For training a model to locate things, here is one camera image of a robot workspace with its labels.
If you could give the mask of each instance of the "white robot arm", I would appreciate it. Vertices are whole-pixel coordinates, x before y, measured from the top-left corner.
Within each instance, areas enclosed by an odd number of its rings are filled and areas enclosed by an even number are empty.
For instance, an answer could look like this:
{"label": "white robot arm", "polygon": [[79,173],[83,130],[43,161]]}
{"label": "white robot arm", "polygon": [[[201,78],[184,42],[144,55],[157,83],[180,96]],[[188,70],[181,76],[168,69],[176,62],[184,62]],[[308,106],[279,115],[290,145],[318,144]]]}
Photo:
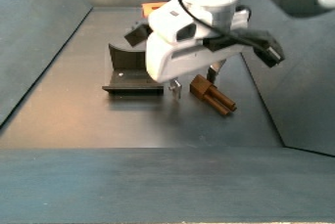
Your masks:
{"label": "white robot arm", "polygon": [[220,35],[196,20],[221,31],[247,28],[249,12],[236,12],[237,0],[182,0],[182,3],[172,0],[149,16],[153,33],[146,41],[146,69],[158,82],[209,67],[243,51],[243,46],[235,45],[212,53],[203,39]]}
{"label": "white robot arm", "polygon": [[[164,82],[201,67],[223,64],[227,58],[241,53],[243,45],[253,46],[271,67],[284,60],[271,35],[262,32],[253,41],[255,32],[247,32],[251,13],[237,9],[237,1],[172,0],[150,14],[153,32],[146,41],[146,70],[154,80]],[[294,17],[315,16],[335,8],[335,0],[272,1]],[[205,46],[212,44],[211,40],[205,44],[208,39],[217,38],[225,47]]]}

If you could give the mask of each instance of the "black cable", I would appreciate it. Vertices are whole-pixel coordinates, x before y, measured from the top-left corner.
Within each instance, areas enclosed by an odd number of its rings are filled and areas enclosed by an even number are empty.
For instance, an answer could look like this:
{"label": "black cable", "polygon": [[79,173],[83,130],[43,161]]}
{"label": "black cable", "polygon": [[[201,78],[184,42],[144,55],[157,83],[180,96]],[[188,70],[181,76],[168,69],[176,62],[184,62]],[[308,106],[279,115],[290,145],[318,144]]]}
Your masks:
{"label": "black cable", "polygon": [[228,37],[233,40],[236,40],[237,43],[243,44],[243,45],[248,45],[252,46],[257,51],[260,51],[263,54],[267,55],[267,50],[259,46],[256,43],[253,43],[252,41],[239,37],[237,35],[235,35],[232,32],[224,32],[223,30],[220,30],[219,28],[213,27],[212,25],[209,25],[207,22],[204,22],[203,20],[200,20],[193,13],[189,11],[189,9],[186,8],[184,1],[178,0],[180,5],[182,7],[182,9],[185,10],[185,12],[188,13],[188,15],[195,19],[195,21],[197,23],[200,23],[204,27],[207,27],[208,29],[211,29],[213,32],[216,32],[220,36],[223,37]]}

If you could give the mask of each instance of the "bin floor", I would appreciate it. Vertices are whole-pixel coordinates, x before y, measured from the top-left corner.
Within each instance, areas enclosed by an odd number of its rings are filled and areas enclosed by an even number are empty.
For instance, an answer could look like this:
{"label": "bin floor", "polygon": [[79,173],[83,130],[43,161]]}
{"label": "bin floor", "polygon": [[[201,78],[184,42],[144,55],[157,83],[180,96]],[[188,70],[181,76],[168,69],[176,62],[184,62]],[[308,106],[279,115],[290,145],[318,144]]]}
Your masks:
{"label": "bin floor", "polygon": [[132,50],[123,35],[141,10],[95,9],[0,133],[0,149],[282,147],[241,56],[228,60],[216,85],[237,103],[224,117],[190,94],[207,68],[184,75],[182,100],[113,98],[109,43]]}

